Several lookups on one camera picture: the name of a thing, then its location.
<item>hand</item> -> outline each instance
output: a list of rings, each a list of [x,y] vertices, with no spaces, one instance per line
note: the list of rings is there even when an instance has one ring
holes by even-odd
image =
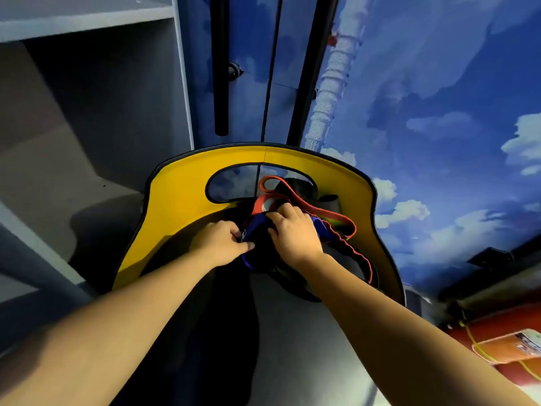
[[[269,228],[274,246],[289,266],[297,269],[300,264],[321,257],[323,249],[310,215],[302,213],[299,207],[283,204],[277,212],[267,213],[267,217],[277,230]]]
[[[237,242],[235,237],[240,238],[240,231],[233,222],[211,222],[193,238],[190,251],[201,253],[213,268],[226,265],[255,247],[253,242]]]

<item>red resistance band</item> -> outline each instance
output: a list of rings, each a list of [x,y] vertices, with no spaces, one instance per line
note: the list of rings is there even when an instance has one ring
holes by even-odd
[[[268,180],[272,180],[272,179],[278,180],[282,184],[284,184],[286,186],[287,190],[289,191],[289,194],[286,195],[286,194],[283,194],[281,192],[277,192],[274,189],[265,188],[265,183]],[[274,199],[274,198],[279,198],[279,199],[283,199],[286,202],[289,202],[289,203],[293,204],[294,206],[298,206],[299,208],[301,208],[301,210],[303,210],[304,212],[308,213],[309,215],[311,215],[313,217],[320,218],[321,221],[323,222],[323,224],[327,227],[327,229],[331,233],[333,233],[336,236],[336,238],[342,244],[347,246],[348,249],[350,249],[351,252],[354,255],[362,257],[366,261],[366,263],[369,266],[369,270],[370,270],[370,277],[369,277],[369,282],[368,283],[369,284],[372,283],[373,272],[372,272],[372,265],[370,264],[370,261],[362,253],[357,252],[355,250],[355,248],[353,246],[349,245],[348,242],[347,242],[347,239],[354,236],[355,233],[357,232],[357,227],[355,226],[355,223],[351,219],[349,219],[345,215],[341,215],[341,214],[336,213],[336,212],[328,211],[326,209],[321,209],[321,208],[317,208],[317,207],[315,207],[313,205],[310,205],[304,199],[302,199],[300,196],[298,196],[295,193],[295,191],[292,190],[292,188],[289,186],[289,184],[280,176],[267,175],[267,176],[262,177],[261,180],[259,181],[259,189],[263,192],[263,194],[261,196],[259,196],[255,200],[252,215],[261,213],[263,211],[263,205],[264,205],[264,203],[266,201],[268,201],[270,199]],[[333,227],[330,225],[330,223],[327,222],[324,218],[330,218],[330,219],[333,219],[335,221],[341,222],[350,231],[348,231],[348,233],[344,234],[343,237],[342,237],[342,235],[339,234],[337,231],[335,231],[333,229]]]

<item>forearm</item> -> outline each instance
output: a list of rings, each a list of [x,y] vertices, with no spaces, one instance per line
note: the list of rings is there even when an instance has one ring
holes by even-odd
[[[332,257],[322,255],[298,270],[393,405],[535,404],[475,354]]]
[[[188,253],[137,282],[67,316],[0,363],[0,381],[38,361],[20,382],[4,388],[0,405],[108,405],[137,368],[181,302],[211,269]]]

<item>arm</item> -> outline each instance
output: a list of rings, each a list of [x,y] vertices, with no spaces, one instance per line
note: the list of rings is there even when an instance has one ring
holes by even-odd
[[[537,404],[453,338],[324,254],[312,220],[299,208],[284,204],[267,216],[282,259],[328,307],[391,404]]]
[[[240,232],[232,222],[207,225],[189,253],[82,307],[42,339],[30,339],[0,359],[0,406],[108,405],[199,280],[253,248],[233,235]],[[28,365],[36,352],[37,362]]]

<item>right hand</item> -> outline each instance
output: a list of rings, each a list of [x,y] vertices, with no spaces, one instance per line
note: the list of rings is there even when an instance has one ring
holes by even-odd
[[[323,249],[310,215],[287,203],[277,212],[268,212],[267,217],[276,227],[276,230],[268,230],[274,246],[289,266],[297,269],[299,265],[321,257]]]

